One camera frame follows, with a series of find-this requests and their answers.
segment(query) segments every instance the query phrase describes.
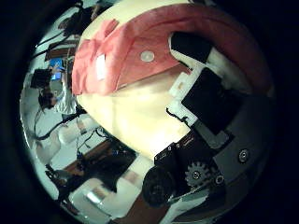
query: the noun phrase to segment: red fabric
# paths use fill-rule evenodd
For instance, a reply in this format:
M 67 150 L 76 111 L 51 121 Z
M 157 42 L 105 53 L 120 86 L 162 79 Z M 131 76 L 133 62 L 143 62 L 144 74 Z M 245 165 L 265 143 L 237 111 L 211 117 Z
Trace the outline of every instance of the red fabric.
M 116 21 L 104 21 L 93 39 L 82 42 L 72 74 L 74 94 L 106 95 L 123 84 L 177 65 L 168 47 L 168 37 L 175 31 L 196 33 L 210 40 L 245 73 L 255 92 L 266 93 L 271 86 L 268 67 L 248 30 L 215 8 L 190 4 L 159 7 L 114 30 L 116 25 Z M 145 50 L 154 52 L 150 63 L 140 60 Z M 106 77 L 98 80 L 95 60 L 102 54 L 106 55 Z

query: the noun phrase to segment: mechanical parts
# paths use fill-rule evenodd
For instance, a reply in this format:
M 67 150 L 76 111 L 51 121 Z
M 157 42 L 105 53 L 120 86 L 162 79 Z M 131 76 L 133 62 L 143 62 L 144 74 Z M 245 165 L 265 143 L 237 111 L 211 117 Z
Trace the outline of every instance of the mechanical parts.
M 188 166 L 188 171 L 185 172 L 187 185 L 193 189 L 203 186 L 211 177 L 211 171 L 206 164 L 198 161 Z

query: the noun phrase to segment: white plastic part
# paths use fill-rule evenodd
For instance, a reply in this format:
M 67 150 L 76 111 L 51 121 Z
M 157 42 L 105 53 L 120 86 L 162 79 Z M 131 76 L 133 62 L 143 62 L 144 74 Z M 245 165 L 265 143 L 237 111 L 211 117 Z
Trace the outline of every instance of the white plastic part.
M 207 193 L 203 197 L 195 198 L 194 200 L 184 202 L 182 198 L 178 202 L 173 203 L 168 209 L 164 218 L 160 221 L 160 224 L 169 224 L 179 215 L 187 212 L 188 210 L 200 205 L 207 198 Z
M 174 97 L 174 100 L 167 107 L 169 112 L 180 119 L 187 117 L 186 121 L 189 126 L 192 126 L 198 118 L 189 109 L 187 109 L 181 101 L 186 97 L 204 68 L 204 64 L 197 63 L 189 75 L 181 73 L 169 90 L 169 93 Z
M 99 179 L 89 179 L 69 196 L 70 202 L 85 217 L 86 223 L 106 224 L 110 221 L 109 215 L 99 210 L 87 197 L 89 192 L 101 185 Z
M 50 163 L 51 159 L 60 150 L 61 143 L 58 139 L 58 130 L 51 132 L 50 134 L 50 144 L 43 147 L 40 142 L 36 142 L 36 156 L 38 160 L 46 165 Z
M 117 182 L 117 193 L 109 194 L 98 207 L 110 214 L 112 219 L 125 217 L 140 194 L 144 176 L 152 166 L 153 161 L 139 155 L 128 168 L 139 175 L 138 180 L 132 183 L 125 179 L 125 174 L 122 175 Z
M 125 217 L 142 190 L 144 176 L 153 165 L 153 161 L 139 155 L 117 181 L 117 193 L 107 190 L 101 180 L 92 178 L 74 191 L 71 202 L 82 211 L 80 207 L 83 199 L 79 195 L 83 195 L 86 202 L 110 215 L 111 219 Z M 94 212 L 90 205 L 89 209 L 82 211 L 88 217 L 89 212 Z
M 99 124 L 91 118 L 79 119 L 78 122 L 63 125 L 59 129 L 59 141 L 63 145 L 68 145 L 76 140 L 80 135 L 97 127 L 99 127 Z

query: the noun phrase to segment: gear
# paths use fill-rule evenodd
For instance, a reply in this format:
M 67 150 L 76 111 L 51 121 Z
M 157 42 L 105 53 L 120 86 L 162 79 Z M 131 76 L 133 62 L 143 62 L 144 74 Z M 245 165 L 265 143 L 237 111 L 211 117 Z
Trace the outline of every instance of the gear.
M 202 187 L 211 177 L 211 170 L 206 167 L 206 164 L 198 161 L 188 166 L 188 171 L 185 172 L 188 186 L 194 188 Z

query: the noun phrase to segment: white fabric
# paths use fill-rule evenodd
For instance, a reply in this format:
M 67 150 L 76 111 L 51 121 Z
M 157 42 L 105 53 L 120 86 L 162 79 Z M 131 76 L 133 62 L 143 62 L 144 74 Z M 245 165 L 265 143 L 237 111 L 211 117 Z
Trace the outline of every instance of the white fabric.
M 55 112 L 65 115 L 76 114 L 76 106 L 76 97 L 63 83 L 63 91 L 57 96 L 57 103 L 54 106 Z

